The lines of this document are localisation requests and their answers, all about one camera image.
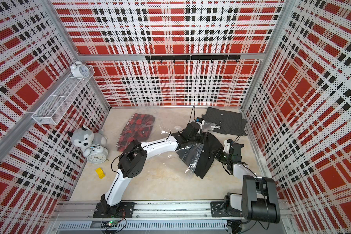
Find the grey pinstripe garment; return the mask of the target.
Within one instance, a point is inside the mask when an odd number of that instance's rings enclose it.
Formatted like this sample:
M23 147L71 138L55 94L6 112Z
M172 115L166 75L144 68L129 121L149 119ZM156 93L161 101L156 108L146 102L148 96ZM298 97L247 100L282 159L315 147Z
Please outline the grey pinstripe garment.
M241 113L208 107L206 113L202 115L202 119L219 126L219 129L216 128L214 132L224 135L247 135L245 132L247 120L243 118Z

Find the red black plaid shirt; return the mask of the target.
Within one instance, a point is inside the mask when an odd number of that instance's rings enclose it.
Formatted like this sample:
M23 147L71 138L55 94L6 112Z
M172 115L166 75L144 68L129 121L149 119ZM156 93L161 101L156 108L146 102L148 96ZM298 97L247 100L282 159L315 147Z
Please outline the red black plaid shirt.
M134 113L120 134L117 150L123 152L135 139L145 142L151 134L155 120L153 115Z

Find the clear vacuum bag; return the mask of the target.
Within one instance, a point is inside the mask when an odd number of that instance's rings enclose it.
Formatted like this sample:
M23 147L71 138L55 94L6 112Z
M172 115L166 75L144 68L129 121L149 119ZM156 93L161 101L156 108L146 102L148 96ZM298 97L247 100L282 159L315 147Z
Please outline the clear vacuum bag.
M176 152L188 173L204 178L223 152L220 141L202 130L202 118L189 121L181 131L165 133L165 138L149 142L154 123L154 116L135 113L124 127L116 145L121 152L117 173L122 178L136 177L146 160L167 152Z

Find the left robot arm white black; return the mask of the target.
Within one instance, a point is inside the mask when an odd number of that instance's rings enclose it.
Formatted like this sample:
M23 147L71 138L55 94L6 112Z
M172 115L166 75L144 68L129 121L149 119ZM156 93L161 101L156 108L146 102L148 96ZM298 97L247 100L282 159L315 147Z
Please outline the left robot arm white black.
M119 213L122 196L131 180L140 175L146 164L155 156L175 153L175 156L186 165L185 174L194 174L205 152L207 136L201 126L193 121L183 130L170 132L159 140L149 142L133 140L118 156L118 168L115 171L117 175L109 190L100 198L101 211L98 214L110 217Z

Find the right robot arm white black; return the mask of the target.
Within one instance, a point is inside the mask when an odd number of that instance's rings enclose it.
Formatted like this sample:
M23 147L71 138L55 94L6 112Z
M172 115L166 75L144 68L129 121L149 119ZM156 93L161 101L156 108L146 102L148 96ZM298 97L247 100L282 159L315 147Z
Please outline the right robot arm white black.
M212 202L213 217L242 217L267 223L280 222L280 207L275 181L259 177L242 161L243 144L231 139L224 141L224 148L215 157L224 170L242 181L240 193L227 193L223 202Z

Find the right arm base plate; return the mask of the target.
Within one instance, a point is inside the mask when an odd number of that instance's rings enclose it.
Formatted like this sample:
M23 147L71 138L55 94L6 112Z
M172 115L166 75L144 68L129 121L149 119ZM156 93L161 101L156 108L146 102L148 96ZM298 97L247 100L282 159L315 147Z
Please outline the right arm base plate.
M239 209L233 208L229 203L224 201L212 201L210 203L212 217L243 217Z

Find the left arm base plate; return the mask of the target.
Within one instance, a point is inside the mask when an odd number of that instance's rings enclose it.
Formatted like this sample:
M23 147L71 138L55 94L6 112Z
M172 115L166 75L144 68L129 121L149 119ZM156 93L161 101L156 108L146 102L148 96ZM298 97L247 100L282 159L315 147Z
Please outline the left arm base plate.
M113 218L124 217L131 218L134 211L134 202L120 202L115 206L108 206L105 203L99 202L93 214L93 218Z

